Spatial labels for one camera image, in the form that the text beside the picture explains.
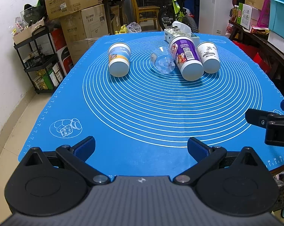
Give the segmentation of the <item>blue silicone baking mat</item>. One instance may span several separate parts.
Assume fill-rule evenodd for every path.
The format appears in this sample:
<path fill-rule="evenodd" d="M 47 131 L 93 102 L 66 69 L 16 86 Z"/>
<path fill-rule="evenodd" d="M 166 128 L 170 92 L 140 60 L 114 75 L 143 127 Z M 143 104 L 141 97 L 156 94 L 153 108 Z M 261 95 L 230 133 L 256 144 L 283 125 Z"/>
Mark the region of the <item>blue silicone baking mat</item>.
<path fill-rule="evenodd" d="M 265 129 L 245 120 L 249 108 L 281 113 L 281 93 L 228 38 L 200 39 L 217 46 L 221 68 L 189 82 L 177 69 L 162 74 L 153 67 L 152 53 L 169 52 L 161 32 L 100 38 L 53 93 L 19 158 L 31 147 L 53 151 L 93 136 L 87 162 L 109 177 L 174 177 L 195 164 L 187 141 L 196 137 L 229 151 L 251 146 L 269 170 L 283 168 L 284 147 L 266 145 Z M 119 78 L 108 70 L 108 50 L 118 42 L 131 49 L 129 73 Z"/>

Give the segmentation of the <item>lower cardboard box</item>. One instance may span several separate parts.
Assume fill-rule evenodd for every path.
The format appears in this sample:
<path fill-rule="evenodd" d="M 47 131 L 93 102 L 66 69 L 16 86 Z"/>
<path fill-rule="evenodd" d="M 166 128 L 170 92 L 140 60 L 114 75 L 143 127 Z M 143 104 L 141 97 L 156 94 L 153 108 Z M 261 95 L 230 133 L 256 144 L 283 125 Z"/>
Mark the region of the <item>lower cardboard box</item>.
<path fill-rule="evenodd" d="M 61 17 L 60 24 L 74 64 L 97 39 L 108 35 L 103 4 Z"/>

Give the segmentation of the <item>teal plastic storage bin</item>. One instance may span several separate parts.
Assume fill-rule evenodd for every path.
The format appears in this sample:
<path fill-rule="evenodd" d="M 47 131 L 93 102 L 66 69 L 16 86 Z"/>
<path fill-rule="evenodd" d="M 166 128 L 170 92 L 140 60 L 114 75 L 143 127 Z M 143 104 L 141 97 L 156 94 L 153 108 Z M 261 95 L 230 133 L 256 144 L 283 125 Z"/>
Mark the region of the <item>teal plastic storage bin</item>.
<path fill-rule="evenodd" d="M 269 29 L 284 38 L 284 0 L 270 0 Z"/>

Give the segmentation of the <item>blue beach print paper cup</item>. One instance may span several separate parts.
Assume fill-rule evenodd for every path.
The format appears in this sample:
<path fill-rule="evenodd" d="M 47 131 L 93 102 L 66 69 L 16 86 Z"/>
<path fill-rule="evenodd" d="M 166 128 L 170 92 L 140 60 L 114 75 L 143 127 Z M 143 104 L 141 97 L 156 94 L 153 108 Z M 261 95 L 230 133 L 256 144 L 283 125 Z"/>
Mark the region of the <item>blue beach print paper cup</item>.
<path fill-rule="evenodd" d="M 114 77 L 124 77 L 129 73 L 130 69 L 130 47 L 123 43 L 118 42 L 110 46 L 108 50 L 108 70 Z"/>

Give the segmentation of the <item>purple labelled paper cup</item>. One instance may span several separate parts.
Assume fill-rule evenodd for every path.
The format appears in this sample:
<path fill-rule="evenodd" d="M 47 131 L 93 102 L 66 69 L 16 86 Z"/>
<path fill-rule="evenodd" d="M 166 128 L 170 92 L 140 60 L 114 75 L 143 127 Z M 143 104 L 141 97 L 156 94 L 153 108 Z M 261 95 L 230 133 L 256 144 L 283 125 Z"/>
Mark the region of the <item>purple labelled paper cup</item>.
<path fill-rule="evenodd" d="M 196 81 L 204 73 L 194 42 L 189 36 L 176 36 L 169 43 L 169 52 L 187 81 Z"/>

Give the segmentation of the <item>green white carton box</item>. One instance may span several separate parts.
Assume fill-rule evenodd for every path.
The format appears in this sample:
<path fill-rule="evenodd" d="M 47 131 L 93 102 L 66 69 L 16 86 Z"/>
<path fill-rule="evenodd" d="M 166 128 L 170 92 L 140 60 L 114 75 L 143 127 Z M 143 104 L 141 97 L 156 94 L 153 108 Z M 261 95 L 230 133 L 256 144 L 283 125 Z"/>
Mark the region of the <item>green white carton box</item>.
<path fill-rule="evenodd" d="M 249 30 L 251 26 L 253 8 L 250 5 L 239 3 L 236 23 Z"/>

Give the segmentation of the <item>clear plastic bag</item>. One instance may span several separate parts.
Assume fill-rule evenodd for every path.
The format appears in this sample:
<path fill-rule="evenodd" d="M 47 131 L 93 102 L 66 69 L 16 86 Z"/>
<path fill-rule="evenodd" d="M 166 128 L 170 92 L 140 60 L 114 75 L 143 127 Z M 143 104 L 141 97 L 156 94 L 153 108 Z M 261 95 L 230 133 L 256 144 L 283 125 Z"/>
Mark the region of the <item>clear plastic bag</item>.
<path fill-rule="evenodd" d="M 141 33 L 141 26 L 137 22 L 131 22 L 126 26 L 128 33 Z"/>

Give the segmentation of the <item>white tissue box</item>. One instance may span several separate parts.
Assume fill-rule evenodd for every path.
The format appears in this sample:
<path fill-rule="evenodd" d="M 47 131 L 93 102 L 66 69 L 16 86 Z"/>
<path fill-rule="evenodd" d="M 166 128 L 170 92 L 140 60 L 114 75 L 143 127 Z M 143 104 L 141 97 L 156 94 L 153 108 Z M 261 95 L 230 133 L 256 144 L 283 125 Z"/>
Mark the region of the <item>white tissue box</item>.
<path fill-rule="evenodd" d="M 188 36 L 192 39 L 196 46 L 200 44 L 199 36 L 192 33 L 192 30 L 188 25 L 175 21 L 172 23 L 172 27 L 170 29 L 164 29 L 164 39 L 167 43 L 170 43 L 171 40 L 177 36 Z"/>

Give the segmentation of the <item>dark wooden side table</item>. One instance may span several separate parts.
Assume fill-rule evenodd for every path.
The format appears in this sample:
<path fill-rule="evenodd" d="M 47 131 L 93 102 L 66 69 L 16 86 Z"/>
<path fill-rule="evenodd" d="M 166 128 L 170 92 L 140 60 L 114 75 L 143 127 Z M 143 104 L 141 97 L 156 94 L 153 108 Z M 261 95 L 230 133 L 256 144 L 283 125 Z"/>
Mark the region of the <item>dark wooden side table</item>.
<path fill-rule="evenodd" d="M 260 66 L 284 96 L 284 54 L 267 41 L 267 36 L 246 32 L 233 21 L 229 26 L 229 39 Z"/>

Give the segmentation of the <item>yellow toy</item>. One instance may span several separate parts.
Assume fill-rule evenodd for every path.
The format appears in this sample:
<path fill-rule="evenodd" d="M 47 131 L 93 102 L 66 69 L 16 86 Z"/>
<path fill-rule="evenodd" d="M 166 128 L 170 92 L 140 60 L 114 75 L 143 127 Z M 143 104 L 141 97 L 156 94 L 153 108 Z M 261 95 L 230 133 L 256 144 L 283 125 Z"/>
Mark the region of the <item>yellow toy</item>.
<path fill-rule="evenodd" d="M 119 30 L 115 31 L 115 35 L 116 34 L 126 34 L 126 33 L 128 33 L 128 29 L 127 29 L 125 24 L 123 26 L 121 26 L 121 28 Z"/>

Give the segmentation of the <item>wooden chair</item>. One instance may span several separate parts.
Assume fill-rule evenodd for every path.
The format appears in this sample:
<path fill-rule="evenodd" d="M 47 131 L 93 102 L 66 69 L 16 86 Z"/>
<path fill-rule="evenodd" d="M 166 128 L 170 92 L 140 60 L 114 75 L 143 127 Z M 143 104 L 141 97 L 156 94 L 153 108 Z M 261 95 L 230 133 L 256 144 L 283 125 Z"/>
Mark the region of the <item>wooden chair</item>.
<path fill-rule="evenodd" d="M 130 0 L 132 5 L 134 21 L 140 24 L 141 22 L 153 21 L 154 29 L 161 31 L 159 25 L 158 14 L 160 8 L 157 6 L 139 7 L 136 0 Z"/>

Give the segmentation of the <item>white grey print paper cup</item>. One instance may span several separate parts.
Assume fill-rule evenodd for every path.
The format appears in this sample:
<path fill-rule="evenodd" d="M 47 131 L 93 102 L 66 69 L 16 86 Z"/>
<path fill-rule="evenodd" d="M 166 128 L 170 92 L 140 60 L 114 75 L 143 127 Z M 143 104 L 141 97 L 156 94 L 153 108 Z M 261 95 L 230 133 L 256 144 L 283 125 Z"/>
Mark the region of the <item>white grey print paper cup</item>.
<path fill-rule="evenodd" d="M 217 73 L 221 67 L 217 46 L 212 42 L 202 42 L 197 46 L 197 52 L 206 73 Z"/>

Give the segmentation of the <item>red white appliance box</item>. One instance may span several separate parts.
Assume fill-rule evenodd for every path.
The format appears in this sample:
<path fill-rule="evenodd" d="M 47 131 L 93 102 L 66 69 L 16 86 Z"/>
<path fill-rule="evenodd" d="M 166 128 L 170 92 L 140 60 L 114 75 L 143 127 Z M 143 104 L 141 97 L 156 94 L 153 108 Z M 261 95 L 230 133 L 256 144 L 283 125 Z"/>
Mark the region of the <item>red white appliance box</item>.
<path fill-rule="evenodd" d="M 71 58 L 71 54 L 68 50 L 67 43 L 65 41 L 65 37 L 63 35 L 63 31 L 61 28 L 54 29 L 51 32 L 52 39 L 55 45 L 56 54 L 58 55 L 58 60 L 62 67 L 62 71 L 66 76 L 70 70 L 73 68 L 74 64 Z"/>

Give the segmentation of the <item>clear plastic cup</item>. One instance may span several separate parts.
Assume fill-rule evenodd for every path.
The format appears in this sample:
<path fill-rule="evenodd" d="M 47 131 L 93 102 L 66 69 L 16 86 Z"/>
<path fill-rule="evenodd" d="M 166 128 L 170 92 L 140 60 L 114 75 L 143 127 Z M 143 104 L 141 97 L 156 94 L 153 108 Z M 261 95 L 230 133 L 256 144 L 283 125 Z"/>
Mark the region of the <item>clear plastic cup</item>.
<path fill-rule="evenodd" d="M 150 55 L 153 67 L 162 74 L 171 73 L 175 69 L 175 63 L 169 56 L 158 56 L 155 53 Z"/>

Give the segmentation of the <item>green black bicycle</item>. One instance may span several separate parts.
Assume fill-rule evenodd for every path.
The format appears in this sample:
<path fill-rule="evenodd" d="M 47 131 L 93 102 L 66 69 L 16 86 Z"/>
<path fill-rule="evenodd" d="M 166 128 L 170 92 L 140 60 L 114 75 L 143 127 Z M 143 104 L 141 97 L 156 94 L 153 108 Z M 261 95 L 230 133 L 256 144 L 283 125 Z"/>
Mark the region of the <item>green black bicycle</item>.
<path fill-rule="evenodd" d="M 199 29 L 188 9 L 184 7 L 186 0 L 157 0 L 159 2 L 158 22 L 161 29 L 171 29 L 173 22 L 182 22 L 191 28 L 192 33 L 198 33 Z"/>

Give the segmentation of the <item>black metal shelf rack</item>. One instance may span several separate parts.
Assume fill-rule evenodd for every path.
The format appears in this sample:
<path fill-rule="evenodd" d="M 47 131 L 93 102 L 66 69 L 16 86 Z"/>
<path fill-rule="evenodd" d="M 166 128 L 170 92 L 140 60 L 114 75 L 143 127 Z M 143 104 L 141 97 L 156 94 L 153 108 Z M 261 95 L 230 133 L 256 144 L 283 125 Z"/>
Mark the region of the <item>black metal shelf rack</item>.
<path fill-rule="evenodd" d="M 27 32 L 14 37 L 14 49 L 35 92 L 53 93 L 66 76 L 56 54 L 52 31 L 46 25 L 38 25 Z"/>

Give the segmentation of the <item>black helmet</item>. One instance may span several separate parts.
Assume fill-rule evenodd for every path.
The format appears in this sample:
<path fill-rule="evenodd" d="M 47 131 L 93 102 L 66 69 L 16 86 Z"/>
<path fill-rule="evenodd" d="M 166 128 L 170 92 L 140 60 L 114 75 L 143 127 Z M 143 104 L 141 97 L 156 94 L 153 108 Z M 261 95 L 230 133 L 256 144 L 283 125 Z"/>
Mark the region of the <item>black helmet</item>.
<path fill-rule="evenodd" d="M 24 5 L 24 21 L 30 24 L 32 21 L 33 24 L 40 21 L 44 17 L 44 7 L 41 5 L 32 6 L 30 4 Z"/>

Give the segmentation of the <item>white chest freezer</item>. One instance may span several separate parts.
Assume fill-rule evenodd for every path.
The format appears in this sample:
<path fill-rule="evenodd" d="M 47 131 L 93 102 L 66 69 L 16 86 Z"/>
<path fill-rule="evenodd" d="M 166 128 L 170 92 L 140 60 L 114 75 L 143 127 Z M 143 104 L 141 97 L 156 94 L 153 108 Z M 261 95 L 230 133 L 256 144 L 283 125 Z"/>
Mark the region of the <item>white chest freezer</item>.
<path fill-rule="evenodd" d="M 200 0 L 200 33 L 225 36 L 232 8 L 232 0 Z"/>

